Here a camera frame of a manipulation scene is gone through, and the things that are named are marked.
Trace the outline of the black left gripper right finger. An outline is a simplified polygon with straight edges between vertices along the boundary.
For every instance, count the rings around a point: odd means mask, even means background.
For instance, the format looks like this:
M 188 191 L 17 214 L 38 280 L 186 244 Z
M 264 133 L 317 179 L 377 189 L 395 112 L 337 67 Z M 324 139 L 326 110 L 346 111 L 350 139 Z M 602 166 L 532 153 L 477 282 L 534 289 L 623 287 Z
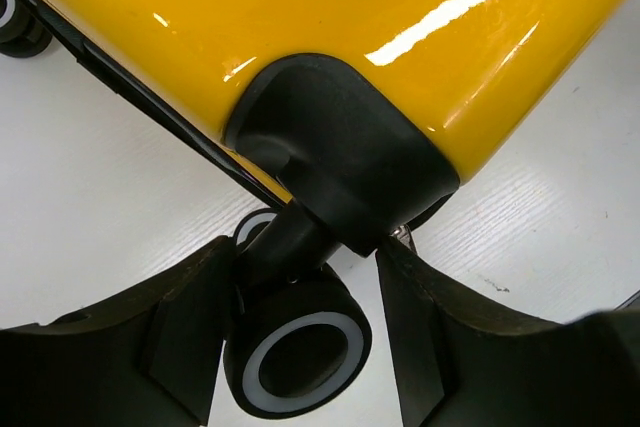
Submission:
M 377 251 L 406 426 L 635 426 L 639 312 L 568 324 L 499 304 L 396 239 Z

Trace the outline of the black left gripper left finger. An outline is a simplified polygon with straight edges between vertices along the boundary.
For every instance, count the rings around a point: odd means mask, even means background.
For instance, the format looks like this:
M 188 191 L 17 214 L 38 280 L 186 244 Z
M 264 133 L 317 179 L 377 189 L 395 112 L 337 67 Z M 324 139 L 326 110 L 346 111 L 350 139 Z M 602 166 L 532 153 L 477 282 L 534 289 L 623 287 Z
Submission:
M 206 425 L 235 253 L 220 236 L 47 325 L 2 330 L 2 425 Z

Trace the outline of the yellow hard-shell suitcase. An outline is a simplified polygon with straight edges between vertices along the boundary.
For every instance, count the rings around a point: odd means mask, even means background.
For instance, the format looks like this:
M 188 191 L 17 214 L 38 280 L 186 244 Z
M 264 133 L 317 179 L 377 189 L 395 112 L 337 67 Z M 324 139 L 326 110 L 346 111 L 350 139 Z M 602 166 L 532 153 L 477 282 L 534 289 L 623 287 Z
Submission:
M 1 51 L 59 41 L 266 202 L 229 237 L 223 372 L 267 420 L 340 395 L 370 324 L 329 265 L 470 180 L 622 0 L 1 0 Z

